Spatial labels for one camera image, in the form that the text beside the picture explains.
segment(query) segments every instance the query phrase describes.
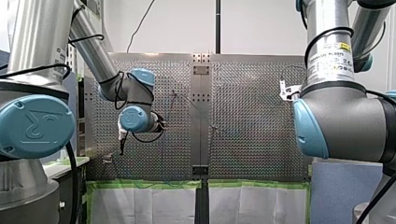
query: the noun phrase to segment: blue joint cap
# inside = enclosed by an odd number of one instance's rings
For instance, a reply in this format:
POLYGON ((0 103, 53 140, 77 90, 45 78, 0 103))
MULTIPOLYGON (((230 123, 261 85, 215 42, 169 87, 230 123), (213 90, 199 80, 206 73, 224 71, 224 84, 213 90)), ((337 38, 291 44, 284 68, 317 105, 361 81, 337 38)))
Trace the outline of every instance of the blue joint cap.
POLYGON ((120 125, 126 131, 139 133, 145 130, 148 124, 148 115, 137 105, 126 107, 120 114, 120 125))
POLYGON ((396 90, 387 91, 387 96, 392 98, 393 100, 396 100, 396 90))
POLYGON ((155 76, 151 71, 144 68, 135 68, 131 71, 131 74, 137 77, 137 79, 139 79, 139 81, 143 82, 144 84, 154 87, 155 76))
POLYGON ((293 103, 294 128, 298 148, 311 157, 329 158, 326 140, 315 116, 303 99, 293 103))
POLYGON ((296 9, 298 12, 301 11, 301 4, 303 3, 303 0, 296 0, 296 9))
POLYGON ((75 123, 69 107, 58 98, 18 98, 0 110, 0 154, 14 159, 47 157, 66 145, 75 123))
POLYGON ((369 59, 364 64, 363 68, 361 69, 361 72, 367 72, 368 70, 371 69, 372 65, 373 65, 373 55, 370 54, 369 59))

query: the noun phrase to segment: pegboard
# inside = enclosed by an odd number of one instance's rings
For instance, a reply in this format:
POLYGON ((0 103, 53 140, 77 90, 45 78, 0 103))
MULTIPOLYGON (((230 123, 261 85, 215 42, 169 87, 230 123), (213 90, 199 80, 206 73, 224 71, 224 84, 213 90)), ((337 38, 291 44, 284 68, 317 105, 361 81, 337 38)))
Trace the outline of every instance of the pegboard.
POLYGON ((285 69, 302 64, 303 57, 206 55, 204 63, 197 54, 111 57, 122 71, 141 67, 156 74, 153 109, 168 120, 169 129, 150 144, 130 136, 120 156, 120 111, 99 97, 87 70, 89 179, 192 179, 192 166, 200 164, 208 165, 209 178, 307 180, 310 160, 296 147, 291 104, 278 96, 281 74, 288 85, 303 82, 303 70, 285 69))
MULTIPOLYGON (((150 144, 135 141, 131 135, 120 156, 117 121, 120 111, 114 103, 98 95, 98 84, 87 70, 86 147, 92 155, 87 170, 89 179, 132 178, 179 180, 191 178, 190 104, 179 95, 189 96, 191 87, 191 55, 113 54, 121 71, 146 68, 156 75, 153 110, 161 114, 169 127, 163 136, 150 144)), ((138 133, 141 139, 153 139, 158 133, 138 133)))
POLYGON ((302 57, 214 55, 209 177, 308 180, 311 162, 296 146, 290 102, 279 80, 303 83, 302 57))

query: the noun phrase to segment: robotic arm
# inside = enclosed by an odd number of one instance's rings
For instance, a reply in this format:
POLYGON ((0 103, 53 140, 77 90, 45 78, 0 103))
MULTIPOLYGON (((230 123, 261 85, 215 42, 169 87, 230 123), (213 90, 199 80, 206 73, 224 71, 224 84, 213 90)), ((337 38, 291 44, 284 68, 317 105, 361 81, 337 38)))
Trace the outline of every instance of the robotic arm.
MULTIPOLYGON (((58 183, 48 180, 38 159, 63 148, 75 130, 76 121, 67 106, 69 94, 62 86, 67 76, 64 68, 70 73, 65 65, 67 39, 69 34, 74 40, 95 35, 85 13, 73 13, 79 7, 78 0, 19 1, 8 73, 0 77, 1 223, 59 221, 58 183)), ((151 111, 152 72, 117 71, 98 39, 75 45, 98 81, 103 99, 127 105, 120 112, 121 131, 163 131, 163 118, 151 111)), ((70 144, 66 147, 74 158, 70 144)), ((78 210, 77 185, 73 220, 78 210)))
MULTIPOLYGON (((367 98, 371 92, 355 81, 354 72, 370 68, 369 51, 395 2, 359 0, 354 29, 348 24, 350 0, 297 2, 308 19, 309 43, 307 81, 293 103, 298 148, 323 159, 384 163, 375 196, 396 170, 395 102, 387 96, 367 98)), ((370 224, 395 223, 394 193, 396 187, 377 202, 370 224)))
MULTIPOLYGON (((74 3, 75 18, 70 37, 79 39, 95 35, 93 26, 84 11, 78 10, 79 1, 74 3)), ((111 62, 103 43, 99 39, 86 39, 75 43, 78 52, 91 69, 100 85, 102 98, 108 101, 123 101, 127 107, 120 113, 120 126, 132 133, 161 132, 163 119, 152 112, 154 101, 154 74, 145 69, 135 69, 121 76, 111 62)))

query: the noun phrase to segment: cable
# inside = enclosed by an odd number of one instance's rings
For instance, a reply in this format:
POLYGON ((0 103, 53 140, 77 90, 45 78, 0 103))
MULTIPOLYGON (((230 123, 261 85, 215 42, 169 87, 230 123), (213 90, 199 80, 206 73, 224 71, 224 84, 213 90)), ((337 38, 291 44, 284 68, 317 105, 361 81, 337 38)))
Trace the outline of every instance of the cable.
POLYGON ((124 77, 125 77, 125 73, 124 73, 124 72, 119 71, 118 75, 120 75, 120 74, 122 74, 121 79, 119 80, 118 85, 115 85, 115 90, 114 90, 115 93, 116 93, 116 97, 115 97, 115 100, 114 100, 114 106, 115 106, 116 110, 121 110, 121 109, 128 103, 128 100, 126 99, 126 100, 122 103, 122 105, 121 105, 120 107, 117 106, 117 101, 118 101, 118 100, 122 100, 122 99, 120 98, 120 90, 121 90, 122 83, 123 83, 123 80, 124 80, 124 77))
POLYGON ((305 15, 304 15, 304 6, 303 6, 303 0, 299 0, 301 2, 300 4, 300 14, 301 14, 301 20, 303 21, 303 25, 305 27, 305 30, 308 29, 308 24, 306 24, 306 20, 305 20, 305 15))
POLYGON ((140 29, 140 26, 142 26, 143 21, 145 20, 146 16, 149 13, 149 10, 151 9, 152 5, 154 4, 155 0, 152 0, 151 3, 148 6, 148 9, 146 10, 145 15, 143 15, 142 20, 139 22, 139 25, 137 26, 136 30, 134 31, 134 33, 131 36, 131 41, 129 42, 128 48, 126 49, 126 52, 129 53, 129 48, 132 46, 132 42, 134 41, 134 36, 137 34, 137 32, 140 29))
POLYGON ((55 67, 64 67, 64 68, 66 68, 66 73, 64 74, 63 79, 67 78, 70 75, 71 71, 72 71, 72 69, 68 65, 66 65, 64 63, 55 63, 55 64, 51 64, 51 65, 43 65, 43 66, 38 66, 38 67, 34 67, 34 68, 23 69, 23 70, 16 71, 16 72, 13 72, 13 73, 6 73, 6 74, 1 75, 0 78, 15 77, 15 76, 18 76, 18 75, 22 75, 22 74, 26 74, 26 73, 32 73, 32 72, 41 71, 41 70, 45 70, 45 69, 49 69, 49 68, 55 68, 55 67))
POLYGON ((157 141, 161 136, 163 136, 163 132, 164 132, 164 130, 162 129, 161 132, 160 132, 160 134, 159 134, 157 137, 155 137, 154 139, 148 140, 148 141, 142 140, 142 139, 138 138, 134 133, 132 133, 132 136, 133 136, 134 139, 136 139, 136 141, 138 141, 138 142, 141 142, 141 143, 152 143, 152 142, 157 141))
POLYGON ((67 155, 70 160, 70 167, 72 171, 72 212, 70 216, 70 224, 75 224, 78 218, 78 168, 76 163, 76 157, 73 152, 72 145, 70 142, 66 144, 67 155))
POLYGON ((361 56, 370 53, 371 51, 373 51, 373 49, 375 49, 376 47, 378 47, 378 45, 382 42, 382 39, 383 39, 384 36, 385 36, 386 30, 387 30, 387 23, 384 21, 384 28, 382 29, 382 34, 381 34, 381 36, 379 37, 378 41, 377 41, 369 50, 367 50, 366 52, 362 53, 362 54, 359 55, 359 56, 356 56, 356 57, 354 56, 353 58, 354 58, 354 59, 360 58, 361 56))
POLYGON ((339 27, 334 27, 332 29, 329 30, 325 30, 322 33, 320 33, 319 35, 315 36, 311 42, 308 44, 308 47, 306 47, 306 51, 305 51, 305 56, 304 56, 304 62, 305 62, 305 67, 308 66, 308 56, 309 56, 309 51, 311 51, 311 49, 314 47, 314 45, 326 34, 331 33, 333 31, 348 31, 350 32, 350 36, 352 37, 354 34, 354 31, 352 28, 349 27, 345 27, 345 26, 339 26, 339 27))
POLYGON ((86 40, 86 39, 91 39, 91 38, 94 38, 94 37, 100 37, 99 38, 100 40, 104 40, 105 39, 104 35, 90 35, 90 36, 85 36, 85 37, 74 39, 74 40, 69 40, 69 44, 73 45, 76 42, 83 41, 83 40, 86 40))
POLYGON ((280 79, 281 79, 281 80, 283 80, 283 75, 285 74, 286 69, 291 68, 291 67, 300 68, 300 69, 303 69, 303 70, 306 72, 306 68, 303 67, 303 66, 294 65, 294 64, 287 65, 287 66, 285 66, 285 67, 282 69, 282 71, 281 71, 281 73, 280 73, 280 79))
POLYGON ((142 81, 139 80, 139 78, 135 77, 135 76, 134 76, 133 74, 131 74, 131 73, 127 73, 127 76, 128 76, 128 77, 133 77, 134 80, 136 80, 140 85, 142 85, 142 87, 145 88, 146 91, 148 91, 148 93, 150 94, 150 96, 151 96, 151 102, 154 101, 154 94, 152 93, 152 90, 149 89, 149 87, 146 86, 146 84, 144 84, 142 81))
POLYGON ((84 6, 84 5, 79 6, 79 8, 76 9, 76 10, 73 12, 72 22, 71 22, 71 23, 73 23, 74 19, 76 18, 76 16, 78 15, 78 13, 79 13, 82 9, 85 10, 85 6, 84 6))
POLYGON ((385 186, 378 192, 377 195, 370 201, 369 205, 364 209, 364 211, 361 213, 361 216, 359 217, 358 221, 356 224, 361 224, 363 223, 364 219, 366 219, 367 215, 370 213, 370 211, 375 207, 375 205, 381 200, 381 198, 387 193, 387 191, 392 187, 392 185, 396 182, 396 173, 392 175, 390 180, 385 184, 385 186))
POLYGON ((6 64, 0 66, 0 70, 3 70, 3 69, 5 69, 5 68, 8 68, 8 63, 6 63, 6 64))
POLYGON ((396 106, 396 102, 392 98, 387 96, 386 94, 383 94, 383 93, 380 93, 380 92, 377 92, 377 91, 369 91, 369 90, 366 90, 366 93, 379 96, 379 97, 383 98, 384 100, 386 100, 391 105, 396 106))

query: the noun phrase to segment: white wall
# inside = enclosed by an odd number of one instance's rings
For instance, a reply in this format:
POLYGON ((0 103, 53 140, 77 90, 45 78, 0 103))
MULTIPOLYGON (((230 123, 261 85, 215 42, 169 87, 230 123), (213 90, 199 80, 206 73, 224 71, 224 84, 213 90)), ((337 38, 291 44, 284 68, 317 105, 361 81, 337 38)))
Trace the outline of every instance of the white wall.
MULTIPOLYGON (((125 52, 151 0, 104 0, 105 27, 114 51, 125 52)), ((131 52, 192 53, 215 51, 215 0, 156 1, 135 36, 131 52)), ((352 24, 357 4, 350 11, 352 24)), ((392 71, 388 30, 373 51, 373 68, 356 75, 367 89, 386 91, 392 71)), ((306 30, 294 0, 223 0, 221 53, 304 55, 306 30)))
MULTIPOLYGON (((105 0, 105 27, 114 51, 125 52, 151 0, 105 0)), ((214 48, 214 6, 209 0, 156 1, 130 52, 208 52, 214 48)))

